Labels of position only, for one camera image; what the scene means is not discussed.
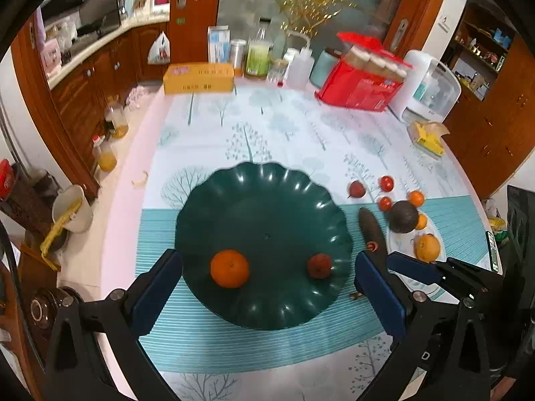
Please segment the silver metal can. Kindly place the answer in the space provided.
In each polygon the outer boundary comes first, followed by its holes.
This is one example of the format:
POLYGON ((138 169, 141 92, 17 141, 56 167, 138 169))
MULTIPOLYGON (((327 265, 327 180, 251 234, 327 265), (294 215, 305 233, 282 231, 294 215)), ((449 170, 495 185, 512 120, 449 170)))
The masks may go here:
POLYGON ((229 62, 232 64, 234 74, 239 77, 243 75, 244 61, 247 57, 247 41, 243 39, 233 39, 230 41, 229 62))

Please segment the oil bottle on floor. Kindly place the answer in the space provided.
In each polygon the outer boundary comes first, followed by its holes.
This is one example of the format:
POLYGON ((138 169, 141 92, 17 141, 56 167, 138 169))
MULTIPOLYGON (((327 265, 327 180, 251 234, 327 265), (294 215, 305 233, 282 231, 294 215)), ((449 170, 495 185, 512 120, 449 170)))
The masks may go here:
POLYGON ((93 136, 93 156, 102 172, 112 172, 117 165, 117 158, 105 135, 93 136))
POLYGON ((127 134, 129 126, 119 96, 106 97, 105 121, 114 139, 122 139, 127 134))

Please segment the dark green scalloped plate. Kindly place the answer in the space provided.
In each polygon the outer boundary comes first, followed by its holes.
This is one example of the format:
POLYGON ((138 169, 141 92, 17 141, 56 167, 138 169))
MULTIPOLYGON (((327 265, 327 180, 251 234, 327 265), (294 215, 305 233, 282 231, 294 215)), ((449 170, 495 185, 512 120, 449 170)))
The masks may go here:
POLYGON ((345 213, 306 173, 278 163, 244 162, 214 172, 192 189, 178 213, 175 248, 183 277, 210 311, 243 328, 293 328, 338 298, 352 266, 345 213), (209 273, 222 250, 243 254, 250 268, 240 288, 222 288, 209 273), (328 254, 327 279, 312 279, 307 261, 328 254))

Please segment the red tomato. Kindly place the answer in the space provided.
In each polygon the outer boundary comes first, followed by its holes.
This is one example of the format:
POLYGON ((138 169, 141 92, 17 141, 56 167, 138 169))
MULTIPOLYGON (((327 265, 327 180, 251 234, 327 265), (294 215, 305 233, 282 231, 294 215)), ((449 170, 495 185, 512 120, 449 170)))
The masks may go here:
POLYGON ((382 196, 377 201, 377 206, 379 210, 383 213, 387 213, 392 208, 393 202, 392 199, 388 196, 382 196))
POLYGON ((389 193, 394 189, 395 181, 391 176, 382 176, 379 185, 383 192, 389 193))

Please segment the blue white carton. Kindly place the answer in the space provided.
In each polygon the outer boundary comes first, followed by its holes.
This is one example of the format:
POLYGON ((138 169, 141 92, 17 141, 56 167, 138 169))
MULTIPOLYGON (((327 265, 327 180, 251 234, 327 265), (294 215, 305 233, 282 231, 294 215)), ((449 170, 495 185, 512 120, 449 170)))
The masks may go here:
POLYGON ((227 25, 208 28, 209 63, 228 62, 230 50, 230 30, 227 25))

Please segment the teal striped table mat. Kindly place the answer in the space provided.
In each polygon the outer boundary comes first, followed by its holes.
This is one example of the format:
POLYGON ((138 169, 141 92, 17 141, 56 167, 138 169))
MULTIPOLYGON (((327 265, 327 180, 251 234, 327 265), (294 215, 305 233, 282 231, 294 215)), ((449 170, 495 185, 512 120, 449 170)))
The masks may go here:
MULTIPOLYGON (((488 263, 486 226, 467 196, 432 198, 423 213, 442 237, 446 255, 488 263)), ((179 282, 140 343, 159 371, 226 374, 294 365, 367 341, 383 328, 368 300, 350 300, 352 281, 309 322, 282 330, 241 328, 213 314, 179 282)))

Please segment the yellow tissue pack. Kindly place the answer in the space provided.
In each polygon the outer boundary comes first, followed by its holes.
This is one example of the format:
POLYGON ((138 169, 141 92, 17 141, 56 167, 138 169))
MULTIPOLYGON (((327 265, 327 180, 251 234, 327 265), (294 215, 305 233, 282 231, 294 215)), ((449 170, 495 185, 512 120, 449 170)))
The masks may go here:
POLYGON ((417 148, 437 158, 444 155, 445 149, 442 145, 442 139, 450 132, 442 123, 416 120, 407 126, 407 132, 411 142, 417 148))

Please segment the large yellow orange with sticker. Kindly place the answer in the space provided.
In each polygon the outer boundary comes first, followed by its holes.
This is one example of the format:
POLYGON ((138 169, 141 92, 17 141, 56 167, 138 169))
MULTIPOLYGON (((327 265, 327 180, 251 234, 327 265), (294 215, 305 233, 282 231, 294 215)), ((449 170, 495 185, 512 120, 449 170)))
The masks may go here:
POLYGON ((440 256, 442 247, 440 241, 431 234, 419 235, 414 242, 415 257, 422 262, 436 261, 440 256))

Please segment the large mandarin orange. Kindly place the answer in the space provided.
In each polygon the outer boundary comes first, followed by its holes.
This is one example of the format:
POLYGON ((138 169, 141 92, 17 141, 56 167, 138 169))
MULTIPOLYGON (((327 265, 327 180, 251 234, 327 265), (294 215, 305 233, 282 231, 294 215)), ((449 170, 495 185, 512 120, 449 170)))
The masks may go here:
POLYGON ((220 287, 237 289, 248 281, 249 262, 243 254, 235 250, 222 250, 212 257, 209 273, 220 287))

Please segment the red plastic package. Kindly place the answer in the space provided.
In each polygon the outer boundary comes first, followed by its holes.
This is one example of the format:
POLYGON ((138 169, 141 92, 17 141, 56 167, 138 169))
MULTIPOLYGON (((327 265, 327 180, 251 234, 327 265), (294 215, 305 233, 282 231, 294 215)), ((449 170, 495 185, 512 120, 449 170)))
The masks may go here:
POLYGON ((370 36, 352 32, 336 35, 345 46, 317 99, 328 105, 382 112, 403 87, 413 65, 395 56, 370 36))

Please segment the yellow cardboard box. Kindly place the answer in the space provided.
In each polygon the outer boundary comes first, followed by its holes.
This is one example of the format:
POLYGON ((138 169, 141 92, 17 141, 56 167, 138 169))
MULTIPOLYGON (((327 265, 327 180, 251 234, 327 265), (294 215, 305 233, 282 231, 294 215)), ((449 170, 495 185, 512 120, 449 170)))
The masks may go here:
POLYGON ((234 68, 230 63, 188 62, 171 64, 163 76, 166 95, 231 92, 234 68))

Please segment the tree pattern tablecloth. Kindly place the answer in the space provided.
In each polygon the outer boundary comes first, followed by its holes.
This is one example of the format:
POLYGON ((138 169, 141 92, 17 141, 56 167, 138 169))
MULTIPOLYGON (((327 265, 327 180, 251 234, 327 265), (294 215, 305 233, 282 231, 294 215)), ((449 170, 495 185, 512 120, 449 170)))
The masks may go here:
MULTIPOLYGON (((307 174, 345 212, 356 249, 363 247, 360 207, 376 210, 379 179, 392 176, 393 200, 419 190, 432 198, 469 196, 488 230, 480 202, 453 157, 415 148, 391 113, 348 111, 311 92, 240 83, 227 94, 142 101, 131 147, 120 162, 102 248, 102 292, 126 287, 174 244, 176 217, 189 193, 213 172, 239 163, 275 162, 307 174), (348 196, 358 180, 362 198, 348 196)), ((226 374, 160 371, 184 400, 354 400, 390 353, 382 333, 315 359, 226 374)))

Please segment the dark avocado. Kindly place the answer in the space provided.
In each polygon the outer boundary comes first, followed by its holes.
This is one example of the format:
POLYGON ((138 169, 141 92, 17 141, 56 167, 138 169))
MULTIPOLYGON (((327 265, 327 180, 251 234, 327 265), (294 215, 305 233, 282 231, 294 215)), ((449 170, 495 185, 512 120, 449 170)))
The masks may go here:
POLYGON ((394 203, 388 211, 389 228, 397 234, 408 234, 418 224, 419 213, 416 207, 408 201, 394 203))

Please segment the small orange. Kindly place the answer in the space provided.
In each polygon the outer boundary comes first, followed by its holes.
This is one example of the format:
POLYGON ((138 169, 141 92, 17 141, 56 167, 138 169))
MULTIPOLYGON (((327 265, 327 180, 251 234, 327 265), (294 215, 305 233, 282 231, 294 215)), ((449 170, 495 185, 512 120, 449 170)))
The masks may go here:
POLYGON ((418 216, 418 222, 415 226, 416 230, 423 230, 428 224, 428 218, 424 213, 420 213, 418 216))
POLYGON ((407 200, 414 207, 421 207, 425 202, 424 194, 419 190, 413 190, 408 193, 407 200))

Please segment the white storage appliance box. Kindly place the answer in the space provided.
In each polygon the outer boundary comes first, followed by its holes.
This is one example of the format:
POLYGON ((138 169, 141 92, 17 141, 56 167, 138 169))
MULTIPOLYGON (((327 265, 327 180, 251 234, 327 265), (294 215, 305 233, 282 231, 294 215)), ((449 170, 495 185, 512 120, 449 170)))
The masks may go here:
POLYGON ((388 104, 403 123, 444 122, 461 95, 461 84, 441 61, 429 53, 410 50, 404 58, 412 69, 388 104))

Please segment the small glass jar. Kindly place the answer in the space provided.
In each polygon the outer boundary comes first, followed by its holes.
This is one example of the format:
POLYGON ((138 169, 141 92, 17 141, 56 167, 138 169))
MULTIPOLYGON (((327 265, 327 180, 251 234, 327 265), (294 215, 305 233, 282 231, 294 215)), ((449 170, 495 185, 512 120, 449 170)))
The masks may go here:
POLYGON ((266 79, 270 83, 279 84, 284 80, 288 69, 288 61, 284 58, 272 59, 269 65, 269 72, 266 79))

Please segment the round white floral placemat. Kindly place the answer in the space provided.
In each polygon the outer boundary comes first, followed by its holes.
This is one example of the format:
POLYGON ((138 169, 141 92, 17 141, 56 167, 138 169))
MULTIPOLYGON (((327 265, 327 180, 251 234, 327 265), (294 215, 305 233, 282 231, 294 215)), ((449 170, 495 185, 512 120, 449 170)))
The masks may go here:
MULTIPOLYGON (((423 227, 417 226, 414 231, 408 234, 398 234, 391 231, 390 229, 387 230, 386 244, 388 252, 400 252, 415 259, 415 242, 421 235, 433 235, 439 243, 440 247, 440 251, 437 254, 436 261, 445 262, 446 255, 442 235, 440 234, 433 220, 429 216, 427 216, 427 214, 420 212, 420 216, 423 217, 423 227)), ((402 282, 410 291, 423 291, 432 298, 437 297, 439 291, 441 291, 441 288, 436 283, 426 285, 402 274, 399 274, 398 277, 402 280, 402 282)))

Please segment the green label glass bottle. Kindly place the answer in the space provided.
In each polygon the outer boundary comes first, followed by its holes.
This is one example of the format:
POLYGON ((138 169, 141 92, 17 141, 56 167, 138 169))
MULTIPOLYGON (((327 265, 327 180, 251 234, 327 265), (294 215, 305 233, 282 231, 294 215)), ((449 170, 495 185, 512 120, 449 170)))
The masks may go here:
POLYGON ((245 75, 249 78, 265 80, 268 75, 273 47, 269 38, 270 24, 270 18, 260 17, 256 33, 249 38, 245 65, 245 75))

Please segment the dark red wrinkled fruit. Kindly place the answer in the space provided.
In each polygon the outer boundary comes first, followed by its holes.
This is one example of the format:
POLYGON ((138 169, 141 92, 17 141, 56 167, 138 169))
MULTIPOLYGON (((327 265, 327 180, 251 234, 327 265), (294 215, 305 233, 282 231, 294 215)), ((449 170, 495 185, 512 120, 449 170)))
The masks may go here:
POLYGON ((362 198, 366 195, 364 184, 358 180, 351 182, 348 186, 348 196, 351 198, 362 198))

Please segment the white bucket on floor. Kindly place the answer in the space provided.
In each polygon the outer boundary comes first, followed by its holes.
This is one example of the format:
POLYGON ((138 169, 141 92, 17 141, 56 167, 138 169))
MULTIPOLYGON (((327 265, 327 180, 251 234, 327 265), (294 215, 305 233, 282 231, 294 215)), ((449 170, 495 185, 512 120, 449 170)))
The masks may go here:
POLYGON ((79 185, 61 191, 52 204, 52 219, 71 233, 86 232, 93 222, 93 210, 79 185))

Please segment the smartphone on table edge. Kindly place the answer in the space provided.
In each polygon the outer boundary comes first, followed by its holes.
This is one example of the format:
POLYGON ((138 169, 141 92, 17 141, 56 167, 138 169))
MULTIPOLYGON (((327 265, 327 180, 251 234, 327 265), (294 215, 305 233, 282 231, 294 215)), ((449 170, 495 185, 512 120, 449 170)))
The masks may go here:
POLYGON ((487 244, 488 244, 488 250, 489 250, 489 257, 491 261, 491 269, 493 272, 501 274, 501 262, 500 262, 500 255, 498 246, 494 237, 494 234, 492 231, 486 232, 486 238, 487 238, 487 244))

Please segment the red lychee fruit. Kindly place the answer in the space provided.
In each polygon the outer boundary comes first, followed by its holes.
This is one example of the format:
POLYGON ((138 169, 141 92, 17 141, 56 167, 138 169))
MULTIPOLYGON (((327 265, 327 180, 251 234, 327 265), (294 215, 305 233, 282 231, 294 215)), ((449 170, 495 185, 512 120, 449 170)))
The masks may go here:
POLYGON ((307 274, 312 279, 327 279, 332 269, 333 262, 328 254, 315 254, 307 261, 307 274))

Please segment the white squeeze bottle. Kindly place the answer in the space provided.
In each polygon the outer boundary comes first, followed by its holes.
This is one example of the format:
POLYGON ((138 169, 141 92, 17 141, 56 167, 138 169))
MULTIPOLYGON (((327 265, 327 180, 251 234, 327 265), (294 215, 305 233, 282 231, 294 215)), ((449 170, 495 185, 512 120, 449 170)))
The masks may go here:
POLYGON ((303 90, 307 87, 311 71, 315 64, 312 49, 310 48, 310 38, 296 31, 287 31, 287 35, 298 37, 305 41, 305 45, 294 56, 292 63, 289 64, 287 76, 287 86, 289 89, 303 90))

